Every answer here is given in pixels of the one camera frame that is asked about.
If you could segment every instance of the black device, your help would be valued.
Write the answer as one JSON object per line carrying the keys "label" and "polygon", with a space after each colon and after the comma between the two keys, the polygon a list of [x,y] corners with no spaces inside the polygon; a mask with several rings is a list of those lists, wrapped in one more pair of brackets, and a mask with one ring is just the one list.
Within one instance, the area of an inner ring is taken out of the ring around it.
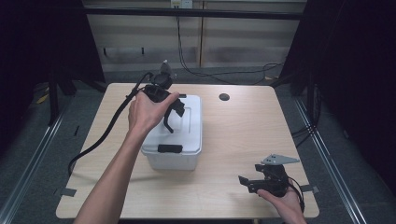
{"label": "black device", "polygon": [[[171,87],[173,81],[171,74],[167,72],[169,70],[166,69],[166,66],[169,65],[167,63],[163,63],[160,74],[156,76],[150,74],[149,81],[151,84],[148,84],[143,88],[143,92],[154,103],[162,102],[170,94],[167,90]],[[169,130],[170,133],[174,132],[174,130],[168,124],[168,118],[172,112],[172,109],[175,110],[180,117],[182,117],[184,114],[184,104],[180,101],[180,99],[175,100],[169,106],[165,112],[165,115],[163,116],[163,125]]]}
{"label": "black device", "polygon": [[[286,174],[285,167],[283,166],[283,164],[298,161],[299,160],[294,158],[272,154],[262,160],[262,164],[255,164],[256,171],[264,173],[264,179],[249,180],[239,175],[239,183],[246,186],[249,193],[257,193],[257,190],[265,189],[278,198],[285,196],[288,188],[292,188],[297,193],[301,210],[304,212],[305,204],[303,191],[300,185]],[[298,185],[300,191],[290,183],[290,180]]]}
{"label": "black device", "polygon": [[256,171],[264,173],[264,179],[249,180],[239,177],[241,185],[246,186],[249,193],[257,193],[258,189],[265,189],[276,197],[283,197],[289,186],[289,177],[283,165],[256,164]]}
{"label": "black device", "polygon": [[[160,69],[160,74],[154,75],[148,72],[145,75],[143,75],[142,78],[139,80],[139,82],[136,83],[131,93],[126,96],[124,102],[117,109],[116,113],[114,114],[113,118],[111,119],[110,123],[108,124],[102,136],[92,146],[79,153],[75,158],[73,158],[69,162],[68,165],[69,175],[72,174],[73,166],[78,159],[87,155],[88,153],[96,149],[98,146],[100,146],[100,144],[102,144],[103,141],[105,141],[111,129],[113,128],[114,124],[116,123],[118,117],[120,116],[122,110],[131,102],[131,100],[139,93],[139,91],[144,92],[148,96],[148,98],[154,103],[159,103],[162,102],[164,99],[166,99],[166,97],[170,95],[169,91],[167,90],[173,84],[171,74],[172,74],[172,70],[169,64],[167,63],[167,61],[164,61]],[[139,89],[140,83],[146,78],[146,76],[149,76],[148,80],[151,84],[147,84],[144,88]],[[168,107],[168,109],[164,114],[163,125],[169,130],[170,133],[174,132],[173,129],[168,124],[168,118],[172,112],[172,109],[174,109],[177,112],[177,114],[182,117],[184,114],[184,104],[180,101],[180,99],[177,99]]]}

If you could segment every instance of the wire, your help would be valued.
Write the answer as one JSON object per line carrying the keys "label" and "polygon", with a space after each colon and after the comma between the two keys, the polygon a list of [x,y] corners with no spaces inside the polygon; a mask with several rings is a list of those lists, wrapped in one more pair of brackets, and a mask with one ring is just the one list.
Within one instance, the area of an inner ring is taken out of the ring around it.
{"label": "wire", "polygon": [[308,139],[309,136],[311,136],[311,133],[307,134],[306,137],[299,144],[296,145],[296,147],[299,147],[303,142],[305,142],[305,140]]}
{"label": "wire", "polygon": [[321,102],[322,102],[322,95],[320,94],[318,86],[315,87],[315,97],[316,97],[316,101],[315,101],[316,108],[314,112],[314,125],[315,127],[318,127],[319,117],[321,114]]}
{"label": "wire", "polygon": [[300,191],[297,190],[296,187],[294,187],[291,183],[289,183],[289,187],[294,189],[294,191],[296,192],[296,194],[297,194],[297,196],[298,196],[298,198],[300,200],[301,211],[304,212],[304,210],[305,210],[305,202],[304,202],[304,194],[303,194],[303,191],[301,189],[301,186],[299,185],[299,183],[295,179],[291,178],[290,176],[288,176],[288,178],[290,178],[292,181],[294,181],[294,183],[296,183],[298,188],[300,189]]}
{"label": "wire", "polygon": [[103,143],[103,141],[105,141],[105,139],[107,138],[108,134],[113,129],[113,126],[116,123],[117,119],[119,118],[120,113],[129,104],[129,102],[131,102],[131,100],[134,98],[134,96],[137,95],[137,93],[140,91],[138,89],[138,87],[139,87],[140,83],[143,81],[143,79],[146,76],[148,76],[148,75],[152,76],[152,73],[148,72],[145,75],[143,75],[142,78],[136,83],[136,85],[132,89],[131,93],[126,96],[126,99],[122,102],[120,107],[117,109],[116,113],[114,114],[113,118],[111,119],[110,123],[108,124],[108,126],[107,126],[105,132],[102,134],[102,136],[92,146],[90,146],[89,148],[87,148],[84,151],[80,152],[75,158],[73,158],[69,162],[69,165],[68,165],[68,173],[69,173],[69,175],[72,174],[74,165],[75,165],[77,160],[79,160],[81,157],[87,155],[88,153],[92,152],[94,149],[99,147]]}
{"label": "wire", "polygon": [[184,55],[183,55],[183,48],[182,48],[182,44],[181,44],[181,36],[180,36],[180,18],[177,17],[177,40],[178,40],[178,56],[179,56],[179,60],[180,60],[180,64],[182,65],[182,67],[189,72],[192,75],[198,76],[198,77],[211,77],[214,78],[217,81],[221,81],[221,82],[225,82],[227,84],[231,84],[231,85],[240,85],[239,83],[232,83],[230,81],[218,78],[216,76],[220,76],[220,75],[230,75],[230,74],[255,74],[255,73],[261,73],[263,74],[262,78],[259,79],[258,81],[255,81],[254,83],[250,83],[250,84],[245,84],[245,85],[257,85],[260,82],[265,80],[265,72],[271,69],[274,69],[284,63],[268,63],[266,64],[261,70],[256,70],[256,71],[249,71],[249,72],[224,72],[224,73],[214,73],[214,74],[206,74],[206,73],[200,73],[200,72],[193,72],[190,70],[190,68],[186,65],[186,62],[184,60]]}
{"label": "wire", "polygon": [[308,127],[303,127],[299,131],[291,133],[291,136],[293,138],[296,138],[296,137],[300,137],[301,135],[303,135],[304,133],[307,133],[307,132],[309,132],[309,128]]}

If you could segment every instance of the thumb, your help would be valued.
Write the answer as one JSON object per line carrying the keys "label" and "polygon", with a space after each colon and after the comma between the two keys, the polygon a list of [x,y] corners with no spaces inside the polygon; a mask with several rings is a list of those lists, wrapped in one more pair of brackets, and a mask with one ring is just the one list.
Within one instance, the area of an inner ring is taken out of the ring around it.
{"label": "thumb", "polygon": [[268,192],[265,189],[258,189],[257,194],[272,204],[278,201],[278,198],[276,196],[272,195],[270,192]]}

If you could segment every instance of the aluminum rail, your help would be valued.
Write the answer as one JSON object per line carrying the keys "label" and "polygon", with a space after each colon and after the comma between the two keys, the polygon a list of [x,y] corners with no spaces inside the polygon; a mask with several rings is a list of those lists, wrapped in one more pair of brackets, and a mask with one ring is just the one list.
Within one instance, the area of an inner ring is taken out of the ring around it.
{"label": "aluminum rail", "polygon": [[43,138],[41,139],[38,147],[35,150],[35,154],[25,168],[14,190],[12,190],[0,210],[0,224],[11,223],[15,214],[17,213],[18,208],[21,205],[22,199],[25,196],[27,190],[29,189],[40,163],[44,160],[44,157],[50,147],[52,139],[54,138],[55,134],[58,132],[59,127],[61,126],[64,118],[64,113],[69,107],[70,103],[71,98],[69,98],[68,101],[65,103],[64,109],[61,111],[59,117],[52,123],[52,125],[47,128]]}
{"label": "aluminum rail", "polygon": [[[296,105],[302,116],[305,126],[310,127],[312,122],[307,115],[307,111],[303,101],[299,98],[295,99]],[[319,132],[317,129],[313,129],[310,131],[312,140],[314,141],[315,146],[317,147],[318,153],[323,160],[324,165],[326,166],[327,171],[334,183],[335,187],[337,188],[338,193],[340,194],[341,200],[346,207],[353,223],[355,224],[366,224],[366,219],[357,203],[356,199],[353,197],[352,193],[350,192],[347,183],[345,182],[344,178],[341,176],[340,171],[338,170],[334,160],[332,159],[332,155],[329,149],[323,142]]]}

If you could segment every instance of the hand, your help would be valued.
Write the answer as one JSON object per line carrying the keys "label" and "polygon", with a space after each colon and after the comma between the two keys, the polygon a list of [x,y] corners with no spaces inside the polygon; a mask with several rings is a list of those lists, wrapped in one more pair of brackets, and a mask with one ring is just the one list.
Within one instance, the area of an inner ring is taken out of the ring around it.
{"label": "hand", "polygon": [[288,187],[285,196],[282,198],[278,198],[264,189],[257,190],[257,194],[270,202],[286,223],[306,223],[297,193],[291,187]]}
{"label": "hand", "polygon": [[177,98],[178,92],[170,94],[160,103],[152,102],[145,93],[140,91],[129,108],[129,130],[137,128],[141,132],[149,133],[163,118],[169,105]]}

